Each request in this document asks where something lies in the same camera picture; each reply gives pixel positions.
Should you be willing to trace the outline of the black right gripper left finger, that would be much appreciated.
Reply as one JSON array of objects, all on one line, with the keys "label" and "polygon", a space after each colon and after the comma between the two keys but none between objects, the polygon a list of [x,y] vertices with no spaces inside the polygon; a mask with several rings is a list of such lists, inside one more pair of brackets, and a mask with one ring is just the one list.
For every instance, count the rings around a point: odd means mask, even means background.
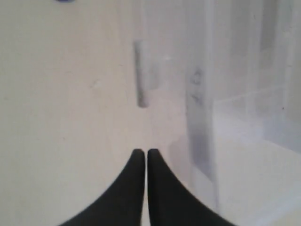
[{"label": "black right gripper left finger", "polygon": [[134,149],[109,188],[63,226],[140,226],[145,190],[145,153]]}]

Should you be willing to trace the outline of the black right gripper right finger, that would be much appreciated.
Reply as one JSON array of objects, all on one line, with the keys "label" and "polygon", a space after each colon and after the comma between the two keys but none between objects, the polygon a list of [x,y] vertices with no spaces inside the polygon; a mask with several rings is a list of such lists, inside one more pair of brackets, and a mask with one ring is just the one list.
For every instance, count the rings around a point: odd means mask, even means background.
[{"label": "black right gripper right finger", "polygon": [[158,149],[147,153],[147,192],[152,226],[231,226],[193,196]]}]

